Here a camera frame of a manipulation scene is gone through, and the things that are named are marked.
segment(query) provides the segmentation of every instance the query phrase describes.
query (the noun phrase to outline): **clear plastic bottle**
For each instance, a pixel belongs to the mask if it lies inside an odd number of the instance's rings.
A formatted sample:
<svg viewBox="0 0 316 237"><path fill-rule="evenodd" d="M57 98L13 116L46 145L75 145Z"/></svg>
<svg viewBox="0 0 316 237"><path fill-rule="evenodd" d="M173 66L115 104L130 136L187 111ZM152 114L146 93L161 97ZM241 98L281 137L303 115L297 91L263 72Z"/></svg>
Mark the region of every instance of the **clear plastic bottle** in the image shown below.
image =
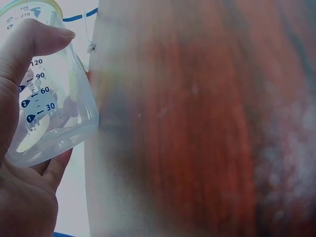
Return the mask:
<svg viewBox="0 0 316 237"><path fill-rule="evenodd" d="M0 11L0 46L10 30L26 18L65 27L55 1L14 1ZM19 92L19 124L6 154L16 166L51 159L82 142L98 127L95 100L71 44L55 54L34 57Z"/></svg>

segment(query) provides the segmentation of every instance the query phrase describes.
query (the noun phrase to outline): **printed number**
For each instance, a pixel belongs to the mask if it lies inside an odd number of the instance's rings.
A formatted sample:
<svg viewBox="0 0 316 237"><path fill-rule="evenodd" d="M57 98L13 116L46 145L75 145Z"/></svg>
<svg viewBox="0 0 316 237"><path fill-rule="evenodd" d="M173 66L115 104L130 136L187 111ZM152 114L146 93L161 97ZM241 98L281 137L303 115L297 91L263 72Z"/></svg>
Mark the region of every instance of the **printed number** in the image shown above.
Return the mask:
<svg viewBox="0 0 316 237"><path fill-rule="evenodd" d="M35 60L34 62L31 62L31 65L32 66L37 66L38 64L42 64L43 63L43 60L39 59L39 60Z"/></svg>
<svg viewBox="0 0 316 237"><path fill-rule="evenodd" d="M21 93L25 89L24 85L19 86L19 92Z"/></svg>
<svg viewBox="0 0 316 237"><path fill-rule="evenodd" d="M23 100L22 103L21 103L21 106L22 106L23 108L26 108L29 103L30 103L30 100Z"/></svg>
<svg viewBox="0 0 316 237"><path fill-rule="evenodd" d="M49 92L49 88L45 87L45 88L42 88L40 91L42 94L45 94L45 92Z"/></svg>
<svg viewBox="0 0 316 237"><path fill-rule="evenodd" d="M37 79L44 78L44 77L45 77L45 74L44 74L44 73L41 73L41 74L37 74L37 75L36 75L36 78L37 78Z"/></svg>
<svg viewBox="0 0 316 237"><path fill-rule="evenodd" d="M46 105L46 107L47 107L47 111L50 111L52 109L55 109L55 104L51 103L50 105Z"/></svg>
<svg viewBox="0 0 316 237"><path fill-rule="evenodd" d="M30 15L30 13L24 13L24 14L21 15L21 18L29 16L29 15Z"/></svg>
<svg viewBox="0 0 316 237"><path fill-rule="evenodd" d="M26 121L27 122L29 122L29 123L31 123L31 122L33 122L33 120L35 119L35 115L28 115L27 117L26 117Z"/></svg>

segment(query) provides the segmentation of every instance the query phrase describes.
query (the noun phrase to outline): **blue stripe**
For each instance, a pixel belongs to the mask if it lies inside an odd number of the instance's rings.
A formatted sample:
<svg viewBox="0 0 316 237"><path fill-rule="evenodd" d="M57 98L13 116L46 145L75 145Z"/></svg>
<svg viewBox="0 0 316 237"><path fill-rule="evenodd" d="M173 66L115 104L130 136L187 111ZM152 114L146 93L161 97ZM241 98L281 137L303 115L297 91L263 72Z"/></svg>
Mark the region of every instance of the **blue stripe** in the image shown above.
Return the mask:
<svg viewBox="0 0 316 237"><path fill-rule="evenodd" d="M88 12L88 13L87 13L87 17L92 16L93 14L95 14L95 13L97 13L97 12L98 12L98 8L96 8L96 9L94 9L94 10Z"/></svg>
<svg viewBox="0 0 316 237"><path fill-rule="evenodd" d="M64 235L64 234L60 234L60 233L54 233L53 237L73 237L73 236L68 236L68 235Z"/></svg>
<svg viewBox="0 0 316 237"><path fill-rule="evenodd" d="M90 12L87 13L87 17L92 16L92 15L94 15L94 14L97 13L97 12L98 12L98 8L93 9L92 11L90 11ZM64 19L63 19L63 22L76 21L76 20L79 20L79 19L81 19L81 18L82 18L82 15L73 16L73 17L70 17L70 18L64 18Z"/></svg>

